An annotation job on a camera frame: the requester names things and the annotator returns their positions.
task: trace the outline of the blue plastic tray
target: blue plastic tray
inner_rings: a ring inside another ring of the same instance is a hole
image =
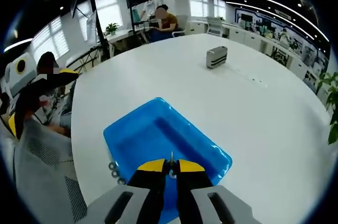
[[[161,158],[185,159],[202,165],[214,185],[232,165],[231,157],[162,98],[155,98],[104,130],[120,176],[128,182],[139,166]],[[167,176],[160,224],[179,216],[176,180]]]

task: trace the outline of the small metal box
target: small metal box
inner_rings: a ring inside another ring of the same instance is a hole
[[[228,48],[219,46],[206,52],[206,67],[215,68],[224,64],[227,60]]]

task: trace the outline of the window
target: window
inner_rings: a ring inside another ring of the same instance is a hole
[[[32,47],[36,62],[47,51],[52,52],[55,59],[58,59],[69,51],[60,17],[51,21],[33,38]]]
[[[97,14],[99,16],[100,25],[102,28],[102,31],[104,32],[106,30],[106,27],[110,23],[117,23],[119,26],[122,26],[122,18],[121,18],[121,12],[120,7],[117,3],[117,0],[95,0],[96,8],[97,8]],[[91,11],[91,5],[90,1],[86,1],[80,5],[78,5],[77,15],[79,19],[79,24],[81,28],[81,32],[83,35],[83,39],[87,40],[87,17],[90,16]]]
[[[214,3],[214,13],[215,17],[223,17],[224,20],[226,19],[226,3],[222,0],[213,0]]]
[[[208,0],[190,0],[191,16],[209,16]]]

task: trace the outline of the white round table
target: white round table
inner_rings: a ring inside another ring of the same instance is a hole
[[[226,64],[207,69],[206,51],[221,45]],[[333,167],[321,147],[330,121],[324,106],[276,61],[207,34],[143,45],[80,76],[72,151],[86,204],[117,184],[103,130],[155,97],[232,157],[220,184],[261,223],[298,223],[317,204]]]

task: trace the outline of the potted plant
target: potted plant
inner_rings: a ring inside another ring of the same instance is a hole
[[[328,144],[335,143],[338,140],[338,72],[330,75],[328,72],[320,75],[317,92],[323,84],[329,85],[327,90],[328,97],[326,101],[326,109],[332,107],[333,115],[330,122],[330,134],[328,136]]]
[[[116,33],[116,30],[118,28],[118,24],[117,23],[110,23],[107,27],[106,27],[106,35],[114,35]]]

